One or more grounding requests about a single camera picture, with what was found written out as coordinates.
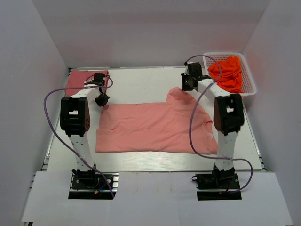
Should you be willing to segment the salmon pink t shirt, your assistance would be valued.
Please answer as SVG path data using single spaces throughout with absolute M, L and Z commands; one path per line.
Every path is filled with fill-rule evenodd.
M 95 151 L 194 153 L 189 124 L 195 104 L 190 93 L 175 87 L 165 102 L 105 106 L 96 131 Z M 212 126 L 212 119 L 198 105 L 192 122 L 192 143 L 200 154 L 217 153 Z

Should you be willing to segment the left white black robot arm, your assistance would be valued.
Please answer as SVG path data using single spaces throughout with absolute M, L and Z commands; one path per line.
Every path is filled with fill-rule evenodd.
M 91 126 L 89 104 L 102 97 L 97 85 L 87 85 L 70 97 L 63 97 L 60 103 L 60 127 L 71 142 L 70 150 L 76 158 L 76 175 L 86 173 L 83 182 L 90 188 L 99 184 L 96 163 L 93 160 L 88 131 Z

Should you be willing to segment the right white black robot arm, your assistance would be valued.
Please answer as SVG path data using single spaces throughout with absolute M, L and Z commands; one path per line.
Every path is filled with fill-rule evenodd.
M 235 142 L 245 122 L 242 97 L 240 94 L 231 94 L 223 90 L 209 76 L 193 77 L 182 73 L 181 77 L 183 91 L 196 90 L 200 93 L 190 117 L 189 141 L 191 148 L 197 155 L 215 160 L 212 171 L 213 184 L 219 188 L 225 187 L 235 174 L 233 164 Z M 213 122 L 218 132 L 218 152 L 216 157 L 204 156 L 198 153 L 192 143 L 193 116 L 202 96 L 206 96 L 214 104 Z

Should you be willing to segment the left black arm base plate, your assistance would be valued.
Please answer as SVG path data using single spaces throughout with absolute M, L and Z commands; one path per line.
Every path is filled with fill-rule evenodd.
M 88 170 L 72 170 L 69 200 L 112 200 L 117 192 L 118 174 L 105 174 Z

